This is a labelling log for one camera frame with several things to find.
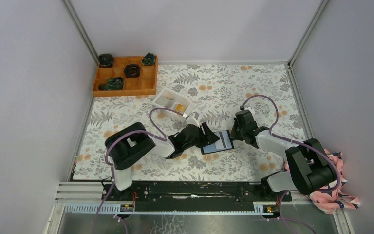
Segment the grey card with black stripe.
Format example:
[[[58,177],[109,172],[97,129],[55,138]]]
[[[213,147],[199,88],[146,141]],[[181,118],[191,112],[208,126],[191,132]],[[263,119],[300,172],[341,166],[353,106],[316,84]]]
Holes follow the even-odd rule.
[[[225,151],[230,150],[234,148],[234,145],[232,143],[232,140],[230,138],[230,133],[228,130],[221,130],[216,132],[216,134],[220,137],[220,140],[218,140],[215,145],[215,149],[217,151]]]

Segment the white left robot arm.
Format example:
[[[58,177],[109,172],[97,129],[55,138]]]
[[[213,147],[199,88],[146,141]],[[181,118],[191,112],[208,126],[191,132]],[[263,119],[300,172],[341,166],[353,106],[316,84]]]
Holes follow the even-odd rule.
[[[112,168],[113,194],[119,200],[131,196],[131,167],[142,157],[153,155],[175,159],[189,148],[204,148],[220,139],[220,135],[211,131],[206,123],[199,126],[188,124],[166,138],[148,132],[141,122],[134,123],[105,141],[106,163]]]

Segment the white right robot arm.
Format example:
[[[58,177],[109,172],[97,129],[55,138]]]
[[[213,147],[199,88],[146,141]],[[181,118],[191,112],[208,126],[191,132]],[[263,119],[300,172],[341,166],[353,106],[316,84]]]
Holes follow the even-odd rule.
[[[314,138],[299,142],[277,135],[258,126],[250,110],[235,114],[231,137],[254,148],[283,157],[285,172],[276,172],[261,179],[260,194],[271,201],[279,192],[297,190],[309,195],[314,191],[332,192],[341,183],[336,165],[328,158],[320,142]]]

